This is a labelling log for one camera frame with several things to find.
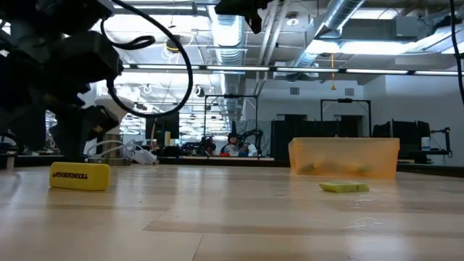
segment flat green sponge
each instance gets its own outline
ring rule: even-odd
[[[319,186],[324,191],[336,193],[369,191],[367,184],[359,182],[321,182]]]

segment black cable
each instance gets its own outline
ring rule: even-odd
[[[384,15],[386,13],[386,11],[390,10],[390,9],[393,9],[397,12],[398,15],[401,15],[398,11],[398,9],[394,8],[394,7],[387,7],[378,17],[377,17],[377,20],[380,19],[380,17],[382,17],[382,15]]]
[[[169,112],[154,113],[154,114],[145,114],[141,112],[136,112],[133,109],[125,106],[123,102],[117,97],[114,79],[107,79],[108,94],[113,98],[115,103],[119,107],[121,107],[121,109],[124,109],[126,112],[131,113],[132,115],[135,115],[138,117],[157,118],[157,117],[163,117],[163,116],[171,115],[172,113],[178,112],[179,110],[183,108],[183,106],[189,100],[192,89],[194,87],[194,72],[191,69],[190,59],[189,59],[189,56],[186,50],[183,48],[180,41],[166,27],[164,27],[162,24],[160,24],[155,19],[151,18],[149,15],[131,6],[130,4],[126,4],[125,2],[121,0],[112,0],[112,1],[115,4],[120,5],[122,8],[127,9],[136,15],[140,15],[145,20],[149,21],[151,24],[159,28],[179,48],[179,52],[182,54],[183,60],[186,63],[186,67],[187,67],[188,85],[187,85],[186,95],[182,98],[181,102],[174,109],[170,110]]]
[[[464,105],[463,66],[461,65],[459,48],[457,47],[456,16],[455,16],[455,1],[454,0],[449,0],[449,10],[451,11],[451,39],[452,39],[452,46],[455,50],[457,77],[458,77],[457,82],[459,84],[459,92],[461,94],[461,99]]]
[[[114,47],[117,47],[117,48],[120,48],[120,49],[124,49],[124,50],[139,50],[139,49],[143,49],[143,48],[146,48],[148,46],[151,46],[152,44],[156,43],[156,39],[154,38],[154,36],[139,36],[135,39],[133,39],[132,41],[128,42],[128,43],[115,43],[114,41],[111,41],[108,36],[107,36],[107,32],[104,30],[104,22],[106,20],[102,20],[101,23],[100,23],[100,31],[101,31],[101,34],[114,46]]]

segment yellow sponge block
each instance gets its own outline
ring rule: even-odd
[[[50,169],[50,186],[62,189],[103,191],[109,186],[109,166],[55,162]]]
[[[369,186],[359,182],[322,182],[319,186],[324,191],[330,192],[364,192],[369,191]]]

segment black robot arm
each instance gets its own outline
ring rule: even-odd
[[[261,155],[261,139],[263,132],[260,129],[249,130],[239,135],[239,147],[245,144],[248,137],[254,136],[254,146],[256,147],[258,154]]]

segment orange plastic bin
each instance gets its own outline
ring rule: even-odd
[[[294,138],[290,165],[297,175],[394,178],[398,138]]]

